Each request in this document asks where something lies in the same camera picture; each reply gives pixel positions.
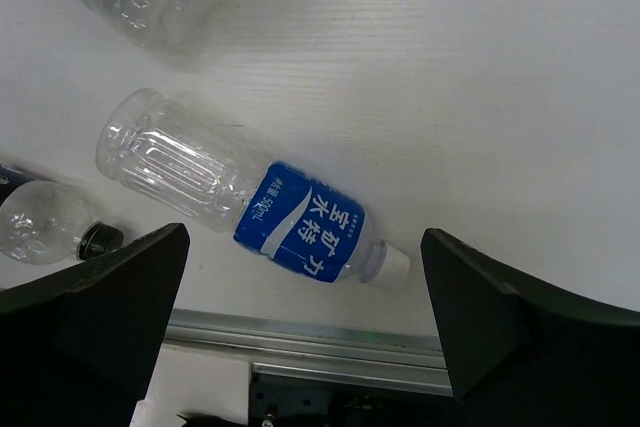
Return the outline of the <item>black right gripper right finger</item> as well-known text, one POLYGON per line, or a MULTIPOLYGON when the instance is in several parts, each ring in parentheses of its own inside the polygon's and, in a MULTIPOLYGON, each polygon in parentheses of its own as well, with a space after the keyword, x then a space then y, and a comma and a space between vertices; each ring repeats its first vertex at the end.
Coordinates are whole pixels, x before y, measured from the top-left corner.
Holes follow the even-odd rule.
POLYGON ((503 264, 442 229, 421 254, 451 426, 636 426, 639 314, 503 264))

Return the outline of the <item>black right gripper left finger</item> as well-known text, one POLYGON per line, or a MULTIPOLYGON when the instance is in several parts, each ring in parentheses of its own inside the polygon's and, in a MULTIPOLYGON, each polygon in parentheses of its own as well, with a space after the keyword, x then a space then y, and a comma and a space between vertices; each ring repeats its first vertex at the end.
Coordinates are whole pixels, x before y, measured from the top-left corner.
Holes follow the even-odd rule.
POLYGON ((147 394, 190 237, 168 224, 1 293, 1 423, 127 426, 147 394))

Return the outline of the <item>blue label plastic bottle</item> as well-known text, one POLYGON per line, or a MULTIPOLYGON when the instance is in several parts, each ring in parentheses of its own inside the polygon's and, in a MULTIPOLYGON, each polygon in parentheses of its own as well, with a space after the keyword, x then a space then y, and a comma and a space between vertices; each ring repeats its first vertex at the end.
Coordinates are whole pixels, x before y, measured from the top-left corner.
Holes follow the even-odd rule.
POLYGON ((153 89, 114 110, 95 161, 105 177, 312 280, 396 290, 408 277, 409 257, 379 238, 359 202, 153 89))

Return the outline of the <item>black cap plastic bottle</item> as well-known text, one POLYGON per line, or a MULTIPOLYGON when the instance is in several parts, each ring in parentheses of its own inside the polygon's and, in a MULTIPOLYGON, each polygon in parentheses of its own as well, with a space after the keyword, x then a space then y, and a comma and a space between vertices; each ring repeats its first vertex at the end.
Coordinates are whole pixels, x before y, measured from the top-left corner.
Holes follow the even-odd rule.
POLYGON ((119 249, 123 232, 79 189, 1 166, 1 253, 30 265, 87 261, 119 249))

